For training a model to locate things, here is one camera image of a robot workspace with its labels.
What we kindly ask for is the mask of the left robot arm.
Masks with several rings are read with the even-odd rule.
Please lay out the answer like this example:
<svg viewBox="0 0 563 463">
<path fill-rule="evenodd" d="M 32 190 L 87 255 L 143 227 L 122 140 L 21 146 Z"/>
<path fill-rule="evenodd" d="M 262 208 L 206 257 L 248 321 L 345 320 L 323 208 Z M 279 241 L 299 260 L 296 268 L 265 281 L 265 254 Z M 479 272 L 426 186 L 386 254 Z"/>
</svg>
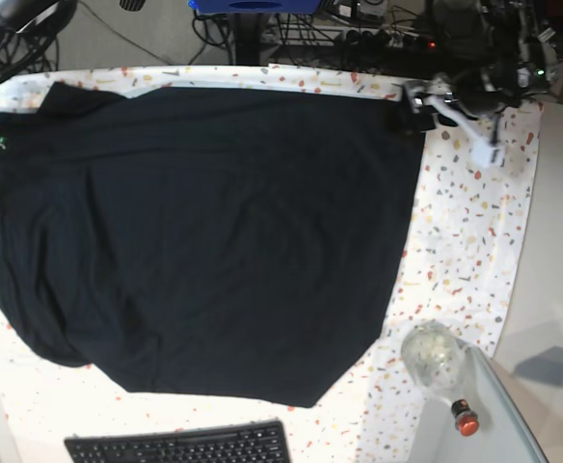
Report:
<svg viewBox="0 0 563 463">
<path fill-rule="evenodd" d="M 476 165 L 501 165 L 504 112 L 550 94 L 557 79 L 555 33 L 540 13 L 532 1 L 426 2 L 432 43 L 453 69 L 404 83 L 397 106 L 402 131 L 461 128 Z"/>
</svg>

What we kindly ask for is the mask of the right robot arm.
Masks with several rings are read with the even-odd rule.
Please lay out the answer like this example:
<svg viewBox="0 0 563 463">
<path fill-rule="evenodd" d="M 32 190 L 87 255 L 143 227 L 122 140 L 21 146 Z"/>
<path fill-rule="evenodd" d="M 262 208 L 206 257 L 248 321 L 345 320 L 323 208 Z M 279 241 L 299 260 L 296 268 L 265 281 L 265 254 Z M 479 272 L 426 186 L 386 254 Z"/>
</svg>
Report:
<svg viewBox="0 0 563 463">
<path fill-rule="evenodd" d="M 0 1 L 0 85 L 19 74 L 56 71 L 58 35 L 76 1 Z"/>
</svg>

